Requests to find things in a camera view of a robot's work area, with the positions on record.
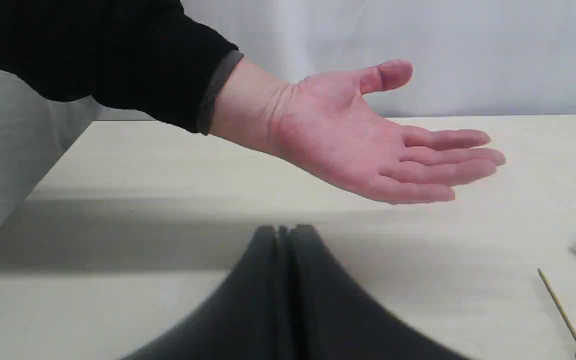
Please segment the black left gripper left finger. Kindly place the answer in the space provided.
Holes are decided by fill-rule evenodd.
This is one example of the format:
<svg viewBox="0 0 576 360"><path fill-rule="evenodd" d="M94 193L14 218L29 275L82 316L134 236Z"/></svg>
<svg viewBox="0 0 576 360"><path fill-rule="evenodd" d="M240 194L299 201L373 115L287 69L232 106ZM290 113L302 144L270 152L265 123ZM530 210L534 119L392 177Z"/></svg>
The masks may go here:
<svg viewBox="0 0 576 360"><path fill-rule="evenodd" d="M276 360L275 229L257 228L219 287L128 360Z"/></svg>

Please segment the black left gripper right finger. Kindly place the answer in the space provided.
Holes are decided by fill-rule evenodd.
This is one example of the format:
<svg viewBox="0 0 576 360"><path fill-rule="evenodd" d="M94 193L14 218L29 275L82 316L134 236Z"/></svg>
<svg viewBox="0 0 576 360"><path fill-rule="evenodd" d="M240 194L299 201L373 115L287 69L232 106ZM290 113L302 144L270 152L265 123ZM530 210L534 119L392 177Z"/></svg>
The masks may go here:
<svg viewBox="0 0 576 360"><path fill-rule="evenodd" d="M380 305L345 271L312 225L289 233L300 360L461 360Z"/></svg>

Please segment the black sleeved forearm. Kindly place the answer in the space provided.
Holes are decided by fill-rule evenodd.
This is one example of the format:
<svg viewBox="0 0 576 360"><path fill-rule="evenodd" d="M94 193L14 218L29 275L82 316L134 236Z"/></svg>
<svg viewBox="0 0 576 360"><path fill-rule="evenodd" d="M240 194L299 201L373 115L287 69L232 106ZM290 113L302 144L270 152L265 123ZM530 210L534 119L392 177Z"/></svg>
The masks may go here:
<svg viewBox="0 0 576 360"><path fill-rule="evenodd" d="M0 70L47 100L92 97L265 152L295 89L178 0L0 0Z"/></svg>

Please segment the person's open bare hand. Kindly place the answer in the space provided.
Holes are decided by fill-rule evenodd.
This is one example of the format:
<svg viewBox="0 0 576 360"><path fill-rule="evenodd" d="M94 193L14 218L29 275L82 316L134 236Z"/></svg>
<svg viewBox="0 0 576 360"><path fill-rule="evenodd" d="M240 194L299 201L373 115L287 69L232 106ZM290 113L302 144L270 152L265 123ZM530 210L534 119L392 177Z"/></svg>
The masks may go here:
<svg viewBox="0 0 576 360"><path fill-rule="evenodd" d="M409 62L390 60L286 85L264 116L270 155L373 201L452 201L454 187L491 176L506 157L487 148L486 132L398 124L364 99L398 89L412 75Z"/></svg>

